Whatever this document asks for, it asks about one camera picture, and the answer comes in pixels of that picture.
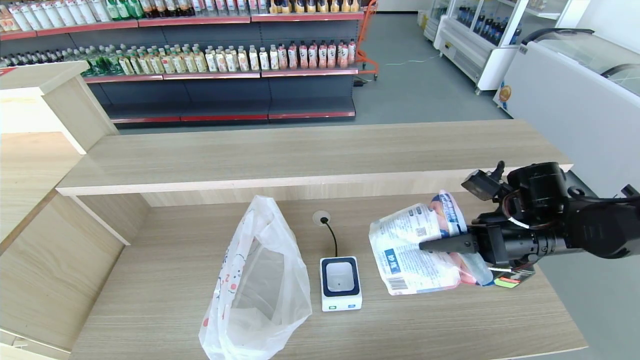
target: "gray floor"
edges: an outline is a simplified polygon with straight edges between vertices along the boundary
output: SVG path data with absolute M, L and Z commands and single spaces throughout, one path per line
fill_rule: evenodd
M 364 49 L 381 65 L 380 78 L 362 88 L 354 88 L 357 116 L 348 124 L 506 119 L 508 116 L 491 101 L 492 94 L 474 95 L 471 80 L 451 62 L 437 57 L 438 52 L 422 37 L 415 19 L 415 15 L 387 14 L 374 18 L 370 40 Z M 385 65 L 408 60 L 425 62 Z M 122 133 L 341 124 L 345 123 L 136 129 Z M 542 259 L 540 267 L 590 347 L 539 356 L 535 357 L 536 360 L 639 358 L 640 285 L 637 278 L 640 275 L 640 256 L 611 261 L 589 254 L 575 254 Z

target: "barcode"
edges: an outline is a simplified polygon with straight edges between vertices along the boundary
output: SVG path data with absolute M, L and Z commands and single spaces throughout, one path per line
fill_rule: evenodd
M 387 281 L 389 282 L 389 286 L 391 286 L 391 290 L 407 290 L 409 288 L 401 276 L 389 277 Z

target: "plastic bag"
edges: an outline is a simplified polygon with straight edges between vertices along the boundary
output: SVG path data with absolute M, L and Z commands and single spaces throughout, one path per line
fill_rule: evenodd
M 269 359 L 311 315 L 307 267 L 278 205 L 256 196 L 236 228 L 200 327 L 209 359 Z
M 467 225 L 453 196 L 440 191 L 429 205 L 416 204 L 371 224 L 369 241 L 391 295 L 485 285 L 493 275 L 479 254 L 426 252 L 419 243 L 456 236 Z

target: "checkout counter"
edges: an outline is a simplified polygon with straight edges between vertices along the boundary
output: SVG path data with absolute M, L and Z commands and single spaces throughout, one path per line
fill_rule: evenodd
M 4 91 L 1 78 L 0 86 Z M 104 126 L 101 118 L 84 120 Z M 3 227 L 5 208 L 22 216 L 5 206 L 4 157 L 34 149 L 5 145 L 3 135 Z M 468 221 L 493 210 L 460 186 L 475 169 L 498 160 L 507 172 L 542 161 L 570 168 L 523 120 L 153 135 L 112 130 L 85 155 L 71 148 L 76 153 L 67 149 L 64 164 L 43 158 L 57 170 L 48 192 L 29 203 L 32 210 L 11 236 L 3 230 L 0 331 L 35 344 L 25 350 L 55 348 L 48 356 L 56 359 L 206 360 L 200 322 L 254 195 L 278 202 L 311 284 L 314 313 L 275 359 L 512 359 L 586 347 L 541 272 L 511 290 L 461 285 L 392 297 L 372 256 L 371 222 L 440 189 L 453 194 Z M 34 161 L 33 171 L 42 163 Z M 13 186 L 28 192 L 35 185 L 24 178 Z M 312 221 L 319 209 L 331 213 L 340 251 L 358 258 L 361 310 L 321 311 L 316 269 L 333 243 Z

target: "chest freezer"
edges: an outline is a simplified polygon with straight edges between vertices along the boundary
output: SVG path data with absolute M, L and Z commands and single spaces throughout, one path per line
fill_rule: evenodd
M 640 186 L 640 54 L 587 29 L 537 31 L 493 100 L 563 151 L 599 196 Z

